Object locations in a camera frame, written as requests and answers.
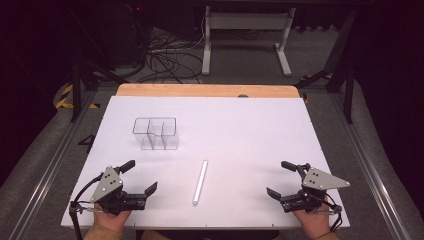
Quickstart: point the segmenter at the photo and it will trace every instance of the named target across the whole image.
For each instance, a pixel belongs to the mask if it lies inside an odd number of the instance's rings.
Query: black cable
[[[97,176],[96,178],[91,180],[87,185],[85,185],[85,187],[81,189],[81,191],[77,194],[74,201],[71,201],[71,204],[69,205],[69,215],[71,216],[72,224],[74,225],[75,235],[78,240],[83,239],[81,235],[81,229],[78,223],[78,215],[77,215],[77,212],[79,211],[78,200],[81,197],[81,195],[85,192],[85,190],[87,190],[93,183],[100,181],[102,176],[103,176],[103,173],[101,173],[99,176]]]
[[[328,194],[326,193],[327,197],[329,197],[331,199],[331,201],[333,202],[333,206],[337,206],[336,202],[334,201],[334,199]],[[330,228],[331,232],[335,232],[343,223],[343,219],[342,219],[342,213],[338,213],[338,217],[336,219],[336,221],[333,223],[333,225]]]

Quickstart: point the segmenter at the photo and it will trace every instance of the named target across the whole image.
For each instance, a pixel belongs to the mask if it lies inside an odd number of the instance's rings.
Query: white marker
[[[200,191],[202,191],[203,179],[206,174],[206,167],[208,166],[208,160],[203,161],[202,172],[200,173],[199,182],[197,183],[196,194],[194,194],[193,204],[199,203]]]

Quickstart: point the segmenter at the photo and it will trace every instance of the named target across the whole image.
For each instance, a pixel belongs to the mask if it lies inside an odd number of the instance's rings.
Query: clear plastic container
[[[177,120],[175,118],[136,118],[133,133],[142,150],[178,149]]]

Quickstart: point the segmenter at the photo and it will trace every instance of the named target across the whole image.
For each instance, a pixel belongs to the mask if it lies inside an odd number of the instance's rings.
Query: white table
[[[141,150],[132,133],[137,117],[175,117],[178,150]],[[143,193],[158,181],[146,209],[126,222],[136,229],[298,227],[266,193],[266,187],[283,196],[301,188],[299,174],[281,168],[281,161],[310,163],[330,173],[301,98],[114,96],[71,199],[107,166],[132,159],[136,166],[121,175],[124,191]],[[204,159],[209,165],[194,206]],[[94,189],[80,200],[89,200]],[[329,194],[343,206],[337,190]],[[342,226],[349,226],[345,211],[342,216]],[[92,213],[78,217],[82,227],[93,223]],[[62,226],[72,227],[68,211]]]

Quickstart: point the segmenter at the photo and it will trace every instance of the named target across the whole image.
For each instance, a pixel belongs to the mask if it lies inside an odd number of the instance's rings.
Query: person's hand
[[[94,204],[94,208],[102,209],[100,204]],[[115,216],[111,213],[95,212],[94,213],[94,224],[105,227],[114,232],[122,232],[124,230],[125,221],[131,215],[131,211],[122,211]]]
[[[317,214],[317,211],[328,211],[329,207],[322,204],[321,207],[309,213],[304,210],[294,211],[293,214],[302,225],[303,231],[310,239],[321,237],[330,232],[329,215]]]

